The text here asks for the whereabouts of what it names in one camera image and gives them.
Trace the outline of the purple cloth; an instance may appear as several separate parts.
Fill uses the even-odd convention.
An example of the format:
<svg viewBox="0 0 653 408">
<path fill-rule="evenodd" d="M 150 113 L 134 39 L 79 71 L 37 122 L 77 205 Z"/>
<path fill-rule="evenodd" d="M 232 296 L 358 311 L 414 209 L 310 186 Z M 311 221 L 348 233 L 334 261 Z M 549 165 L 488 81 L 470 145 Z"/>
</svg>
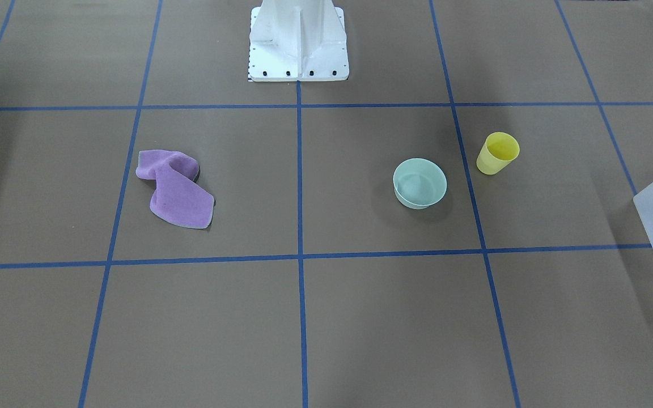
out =
<svg viewBox="0 0 653 408">
<path fill-rule="evenodd" d="M 155 216 L 188 229 L 210 227 L 215 197 L 196 183 L 197 160 L 179 151 L 143 150 L 138 153 L 135 175 L 155 182 L 150 199 Z"/>
</svg>

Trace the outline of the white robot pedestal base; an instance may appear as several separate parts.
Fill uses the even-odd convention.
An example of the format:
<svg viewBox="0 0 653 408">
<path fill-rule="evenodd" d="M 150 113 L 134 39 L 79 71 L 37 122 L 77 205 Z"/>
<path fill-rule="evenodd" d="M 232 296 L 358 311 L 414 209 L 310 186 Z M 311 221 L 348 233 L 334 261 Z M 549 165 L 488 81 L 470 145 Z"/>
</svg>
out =
<svg viewBox="0 0 653 408">
<path fill-rule="evenodd" d="M 332 1 L 263 1 L 249 23 L 249 80 L 349 78 L 345 13 Z"/>
</svg>

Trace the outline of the yellow plastic cup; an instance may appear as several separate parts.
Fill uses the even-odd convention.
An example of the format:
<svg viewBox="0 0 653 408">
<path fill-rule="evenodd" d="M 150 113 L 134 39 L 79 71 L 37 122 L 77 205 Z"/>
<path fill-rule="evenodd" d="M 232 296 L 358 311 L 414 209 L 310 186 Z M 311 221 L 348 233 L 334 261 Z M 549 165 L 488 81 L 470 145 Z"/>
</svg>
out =
<svg viewBox="0 0 653 408">
<path fill-rule="evenodd" d="M 477 169 L 486 175 L 494 175 L 512 163 L 520 153 L 518 140 L 505 132 L 489 134 L 477 156 Z"/>
</svg>

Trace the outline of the mint green bowl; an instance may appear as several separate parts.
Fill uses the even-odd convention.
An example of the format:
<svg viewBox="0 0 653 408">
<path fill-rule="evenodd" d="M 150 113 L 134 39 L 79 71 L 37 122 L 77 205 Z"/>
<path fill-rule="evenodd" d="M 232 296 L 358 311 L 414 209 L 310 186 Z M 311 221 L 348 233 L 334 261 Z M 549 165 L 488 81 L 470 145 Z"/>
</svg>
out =
<svg viewBox="0 0 653 408">
<path fill-rule="evenodd" d="M 392 174 L 392 184 L 397 200 L 413 210 L 435 205 L 448 191 L 443 170 L 424 158 L 410 158 L 397 165 Z"/>
</svg>

